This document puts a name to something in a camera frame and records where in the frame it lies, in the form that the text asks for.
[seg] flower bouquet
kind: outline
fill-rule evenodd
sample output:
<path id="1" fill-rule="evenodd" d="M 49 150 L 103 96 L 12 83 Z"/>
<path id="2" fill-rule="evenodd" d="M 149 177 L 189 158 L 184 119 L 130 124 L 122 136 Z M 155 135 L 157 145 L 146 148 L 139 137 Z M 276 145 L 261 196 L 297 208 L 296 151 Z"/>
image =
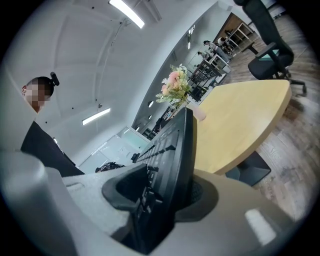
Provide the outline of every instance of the flower bouquet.
<path id="1" fill-rule="evenodd" d="M 178 109 L 183 103 L 189 103 L 187 93 L 190 90 L 188 85 L 188 71 L 185 66 L 180 64 L 179 67 L 170 66 L 172 72 L 168 78 L 162 80 L 164 85 L 162 86 L 162 93 L 156 95 L 158 98 L 157 103 L 166 101 L 171 102 L 171 106 Z"/>

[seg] black hair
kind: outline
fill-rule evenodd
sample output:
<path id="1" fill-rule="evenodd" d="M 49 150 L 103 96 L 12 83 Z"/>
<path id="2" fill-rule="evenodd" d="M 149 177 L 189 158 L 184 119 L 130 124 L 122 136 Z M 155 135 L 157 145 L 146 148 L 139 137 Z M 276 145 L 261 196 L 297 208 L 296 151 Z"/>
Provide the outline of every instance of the black hair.
<path id="1" fill-rule="evenodd" d="M 50 97 L 52 96 L 52 94 L 54 94 L 55 84 L 49 77 L 36 77 L 26 84 L 26 86 L 28 85 L 44 85 L 45 87 L 50 87 Z"/>

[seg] black shirt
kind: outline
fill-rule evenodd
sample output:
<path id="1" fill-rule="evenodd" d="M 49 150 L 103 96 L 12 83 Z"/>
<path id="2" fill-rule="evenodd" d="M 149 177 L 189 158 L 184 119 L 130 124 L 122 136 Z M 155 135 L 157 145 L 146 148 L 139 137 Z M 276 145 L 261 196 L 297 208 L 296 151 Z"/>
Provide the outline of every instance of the black shirt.
<path id="1" fill-rule="evenodd" d="M 21 151 L 38 158 L 45 167 L 57 169 L 62 177 L 84 174 L 35 121 L 24 138 Z"/>

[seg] chair backrest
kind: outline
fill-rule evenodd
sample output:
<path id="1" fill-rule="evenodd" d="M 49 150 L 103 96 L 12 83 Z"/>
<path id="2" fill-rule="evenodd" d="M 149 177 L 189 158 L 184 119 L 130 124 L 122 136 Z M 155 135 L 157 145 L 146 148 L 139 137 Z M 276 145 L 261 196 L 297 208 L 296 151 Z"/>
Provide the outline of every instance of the chair backrest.
<path id="1" fill-rule="evenodd" d="M 281 38 L 274 20 L 261 0 L 234 0 L 252 20 L 266 45 L 276 43 L 279 53 L 294 56 L 292 49 Z"/>

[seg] black office chair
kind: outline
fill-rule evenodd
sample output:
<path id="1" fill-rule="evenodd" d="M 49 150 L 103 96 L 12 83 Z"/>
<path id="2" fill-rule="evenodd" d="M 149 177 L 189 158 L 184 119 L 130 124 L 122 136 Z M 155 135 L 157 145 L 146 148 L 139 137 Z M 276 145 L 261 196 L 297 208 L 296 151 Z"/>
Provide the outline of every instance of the black office chair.
<path id="1" fill-rule="evenodd" d="M 286 67 L 292 65 L 294 53 L 292 49 L 281 38 L 274 20 L 261 0 L 234 0 L 235 4 L 242 6 L 243 11 L 252 20 L 260 33 L 261 39 L 267 45 L 258 52 L 249 64 L 251 74 L 259 79 L 286 79 L 293 85 L 302 85 L 303 93 L 307 92 L 306 84 L 303 81 L 291 79 L 291 74 Z M 279 50 L 277 56 L 273 50 Z M 259 60 L 265 55 L 272 60 Z"/>

